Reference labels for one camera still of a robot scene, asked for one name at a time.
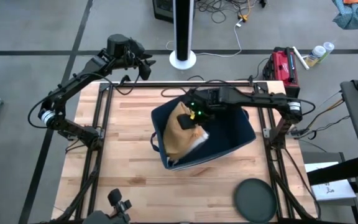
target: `butcher block tabletop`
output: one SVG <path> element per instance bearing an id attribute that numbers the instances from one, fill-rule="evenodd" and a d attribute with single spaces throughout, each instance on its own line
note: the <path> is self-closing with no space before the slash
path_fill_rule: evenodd
<path id="1" fill-rule="evenodd" d="M 74 122 L 92 124 L 99 84 L 91 83 L 81 91 Z M 269 81 L 267 84 L 269 92 L 285 92 L 282 82 Z M 118 188 L 122 199 L 132 203 L 132 208 L 127 211 L 131 222 L 247 222 L 233 207 L 232 195 L 237 184 L 248 178 L 258 178 L 270 184 L 257 108 L 244 108 L 256 133 L 255 141 L 213 161 L 181 171 L 170 171 L 164 168 L 159 153 L 150 145 L 150 136 L 154 132 L 151 111 L 172 99 L 161 96 L 163 89 L 139 87 L 126 96 L 114 90 L 94 209 L 110 214 L 112 207 L 107 196 L 112 189 Z M 251 87 L 239 89 L 252 91 Z M 183 91 L 168 90 L 165 94 L 177 95 L 183 94 Z M 276 110 L 273 113 L 278 122 L 280 114 Z M 268 121 L 267 110 L 264 114 Z M 287 149 L 308 183 L 298 141 L 287 138 Z M 61 215 L 78 193 L 85 157 L 86 147 L 67 153 L 52 218 Z M 291 192 L 315 217 L 313 199 L 284 151 L 283 160 Z M 88 208 L 89 192 L 85 197 L 83 216 Z M 279 195 L 283 216 L 287 217 L 281 190 Z"/>

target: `concrete floor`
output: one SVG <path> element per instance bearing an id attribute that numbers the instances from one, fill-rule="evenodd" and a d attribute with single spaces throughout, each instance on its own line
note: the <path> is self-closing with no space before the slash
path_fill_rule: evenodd
<path id="1" fill-rule="evenodd" d="M 87 0 L 0 0 L 0 50 L 71 50 Z M 237 49 L 233 25 L 237 18 L 225 11 L 227 20 L 214 24 L 207 12 L 196 12 L 194 49 Z M 358 30 L 341 30 L 332 19 L 337 10 L 331 1 L 270 1 L 252 9 L 249 21 L 238 29 L 243 49 L 273 49 L 293 46 L 311 49 L 325 41 L 337 49 L 358 49 Z M 173 40 L 173 26 L 154 19 L 151 1 L 94 0 L 80 50 L 99 50 L 109 35 L 122 33 L 137 39 L 148 50 L 165 49 Z M 189 71 L 172 68 L 167 55 L 156 55 L 151 80 L 186 80 L 192 75 L 205 79 L 233 80 L 256 73 L 257 64 L 268 55 L 238 55 L 231 58 L 199 56 Z M 62 80 L 69 56 L 0 56 L 0 223 L 17 223 L 45 131 L 27 124 L 27 113 Z M 80 71 L 89 57 L 77 57 L 72 72 Z M 115 71 L 133 79 L 137 71 Z M 322 103 L 339 90 L 344 80 L 358 78 L 358 54 L 330 55 L 324 63 L 304 70 L 298 63 L 300 98 Z M 67 105 L 68 117 L 75 112 L 78 97 Z M 346 115 L 344 106 L 322 116 L 316 127 Z M 299 126 L 306 125 L 306 116 Z M 319 134 L 315 144 L 329 152 L 343 152 L 346 159 L 358 156 L 358 142 L 349 120 Z M 62 171 L 67 141 L 54 134 L 30 220 L 48 220 Z M 301 144 L 303 151 L 317 151 Z M 323 220 L 353 223 L 349 208 L 323 207 Z"/>

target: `navy blue bin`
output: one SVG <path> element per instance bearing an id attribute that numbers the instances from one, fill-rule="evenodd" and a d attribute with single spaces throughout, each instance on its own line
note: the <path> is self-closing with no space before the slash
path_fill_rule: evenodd
<path id="1" fill-rule="evenodd" d="M 152 111 L 152 121 L 155 133 L 150 140 L 155 151 L 160 153 L 164 167 L 169 170 L 180 170 L 201 164 L 235 151 L 252 142 L 256 136 L 248 121 L 248 113 L 238 107 L 216 114 L 216 118 L 203 125 L 209 138 L 203 144 L 192 150 L 177 163 L 168 161 L 163 145 L 163 134 L 171 112 L 180 102 L 180 97 L 175 98 Z M 153 144 L 153 138 L 157 136 L 158 146 Z"/>

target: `red power tool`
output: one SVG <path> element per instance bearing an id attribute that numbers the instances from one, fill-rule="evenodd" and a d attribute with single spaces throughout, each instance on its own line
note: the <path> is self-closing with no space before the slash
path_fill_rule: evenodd
<path id="1" fill-rule="evenodd" d="M 300 87 L 293 49 L 275 47 L 263 69 L 264 80 L 281 80 L 287 96 L 297 98 Z"/>

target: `plastic bottle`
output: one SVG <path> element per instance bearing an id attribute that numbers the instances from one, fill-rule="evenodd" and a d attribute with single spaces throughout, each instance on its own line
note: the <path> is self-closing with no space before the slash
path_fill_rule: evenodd
<path id="1" fill-rule="evenodd" d="M 316 46 L 305 59 L 306 64 L 313 67 L 325 53 L 326 49 L 323 46 Z"/>
<path id="2" fill-rule="evenodd" d="M 335 48 L 334 44 L 330 42 L 325 42 L 323 47 L 326 49 L 326 53 L 318 60 L 318 63 L 321 63 Z"/>

